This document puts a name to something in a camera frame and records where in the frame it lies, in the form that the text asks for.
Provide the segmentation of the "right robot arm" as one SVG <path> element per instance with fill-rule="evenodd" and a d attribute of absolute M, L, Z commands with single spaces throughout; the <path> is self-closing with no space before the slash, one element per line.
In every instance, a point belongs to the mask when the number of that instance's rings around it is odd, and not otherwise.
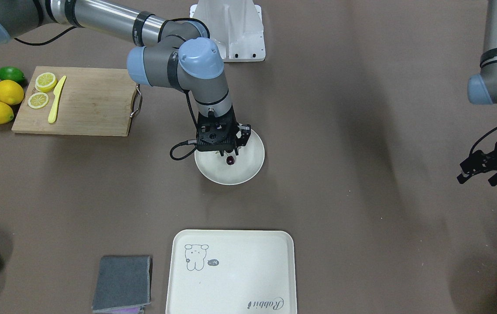
<path fill-rule="evenodd" d="M 172 88 L 195 104 L 195 138 L 180 142 L 194 152 L 239 155 L 252 139 L 250 124 L 239 123 L 219 48 L 208 26 L 186 17 L 168 19 L 109 0 L 0 0 L 0 46 L 48 24 L 93 35 L 79 40 L 78 58 L 107 56 L 114 38 L 129 48 L 128 74 L 136 84 Z"/>

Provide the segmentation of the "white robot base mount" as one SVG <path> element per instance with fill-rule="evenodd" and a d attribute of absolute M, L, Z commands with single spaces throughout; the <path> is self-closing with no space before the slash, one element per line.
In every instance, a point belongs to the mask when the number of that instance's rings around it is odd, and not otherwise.
<path fill-rule="evenodd" d="M 266 58 L 261 6 L 252 0 L 199 0 L 190 18 L 202 21 L 223 62 L 260 62 Z"/>

